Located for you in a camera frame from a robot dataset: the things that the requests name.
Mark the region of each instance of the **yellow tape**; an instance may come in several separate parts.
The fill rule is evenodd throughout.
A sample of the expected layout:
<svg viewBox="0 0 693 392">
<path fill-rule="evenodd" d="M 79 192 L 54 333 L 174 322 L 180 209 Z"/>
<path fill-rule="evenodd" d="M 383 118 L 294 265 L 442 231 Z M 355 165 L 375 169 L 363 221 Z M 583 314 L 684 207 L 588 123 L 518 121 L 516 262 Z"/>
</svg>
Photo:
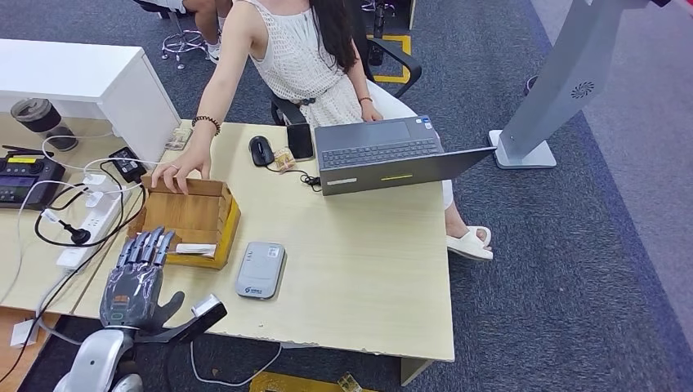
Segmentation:
<svg viewBox="0 0 693 392">
<path fill-rule="evenodd" d="M 9 158 L 9 163 L 35 163 L 36 158 Z"/>
<path fill-rule="evenodd" d="M 343 392 L 342 387 L 329 382 L 262 372 L 253 378 L 249 392 Z"/>
<path fill-rule="evenodd" d="M 413 174 L 403 174 L 401 176 L 389 176 L 389 177 L 383 177 L 380 179 L 380 181 L 389 181 L 389 180 L 401 180 L 403 178 L 410 178 L 413 177 Z"/>
<path fill-rule="evenodd" d="M 385 41 L 395 41 L 402 42 L 402 51 L 411 56 L 411 37 L 409 35 L 383 35 L 382 39 Z M 402 76 L 391 76 L 391 75 L 374 75 L 373 78 L 376 82 L 381 83 L 401 83 L 405 84 L 409 81 L 411 73 L 406 67 L 402 65 Z"/>
</svg>

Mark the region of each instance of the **woman's left hand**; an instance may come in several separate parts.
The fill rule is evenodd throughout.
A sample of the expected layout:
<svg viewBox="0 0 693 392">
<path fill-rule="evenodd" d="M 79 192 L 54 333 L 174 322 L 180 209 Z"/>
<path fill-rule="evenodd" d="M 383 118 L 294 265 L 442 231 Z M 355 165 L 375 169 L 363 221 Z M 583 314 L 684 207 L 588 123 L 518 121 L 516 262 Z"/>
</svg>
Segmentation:
<svg viewBox="0 0 693 392">
<path fill-rule="evenodd" d="M 361 101 L 361 118 L 366 122 L 382 120 L 382 115 L 373 106 L 370 100 Z"/>
</svg>

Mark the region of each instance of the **laptop keyboard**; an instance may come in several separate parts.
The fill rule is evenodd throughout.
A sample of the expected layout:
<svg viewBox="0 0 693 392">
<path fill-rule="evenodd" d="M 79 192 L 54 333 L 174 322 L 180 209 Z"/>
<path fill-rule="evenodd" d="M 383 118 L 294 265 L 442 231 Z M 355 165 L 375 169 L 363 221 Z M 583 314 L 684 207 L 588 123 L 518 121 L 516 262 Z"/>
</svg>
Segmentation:
<svg viewBox="0 0 693 392">
<path fill-rule="evenodd" d="M 335 149 L 323 152 L 325 168 L 385 162 L 394 159 L 422 157 L 438 153 L 434 139 L 405 141 L 389 145 L 375 145 L 358 149 Z"/>
</svg>

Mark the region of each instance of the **white slipper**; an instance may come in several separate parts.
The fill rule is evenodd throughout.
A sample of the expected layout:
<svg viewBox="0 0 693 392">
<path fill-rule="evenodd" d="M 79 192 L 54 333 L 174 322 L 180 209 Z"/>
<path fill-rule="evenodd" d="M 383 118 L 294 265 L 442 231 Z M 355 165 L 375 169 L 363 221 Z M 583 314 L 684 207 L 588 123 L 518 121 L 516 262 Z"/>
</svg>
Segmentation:
<svg viewBox="0 0 693 392">
<path fill-rule="evenodd" d="M 484 249 L 484 243 L 476 236 L 476 232 L 469 231 L 461 238 L 447 236 L 448 250 L 460 256 L 472 260 L 491 261 L 494 253 Z"/>
<path fill-rule="evenodd" d="M 486 239 L 484 240 L 484 246 L 485 246 L 485 247 L 488 247 L 488 246 L 489 246 L 489 244 L 491 243 L 491 230 L 489 230 L 488 227 L 484 227 L 484 226 L 467 226 L 467 228 L 469 229 L 469 231 L 471 231 L 471 232 L 474 233 L 474 234 L 476 234 L 477 230 L 481 230 L 481 231 L 483 231 L 484 233 L 486 233 Z"/>
</svg>

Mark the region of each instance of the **wooden box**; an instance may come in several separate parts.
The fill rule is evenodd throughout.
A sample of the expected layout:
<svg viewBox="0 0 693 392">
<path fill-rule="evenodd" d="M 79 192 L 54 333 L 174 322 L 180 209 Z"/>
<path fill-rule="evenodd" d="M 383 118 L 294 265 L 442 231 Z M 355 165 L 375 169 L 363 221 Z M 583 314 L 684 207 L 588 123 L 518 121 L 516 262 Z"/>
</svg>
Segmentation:
<svg viewBox="0 0 693 392">
<path fill-rule="evenodd" d="M 134 238 L 137 233 L 163 226 L 174 230 L 181 243 L 215 243 L 213 258 L 178 255 L 171 247 L 167 263 L 224 268 L 240 219 L 238 203 L 229 187 L 220 181 L 188 179 L 188 194 L 174 194 L 163 181 L 152 188 L 149 175 L 142 177 L 142 184 L 149 196 L 142 213 L 128 226 L 127 236 Z"/>
</svg>

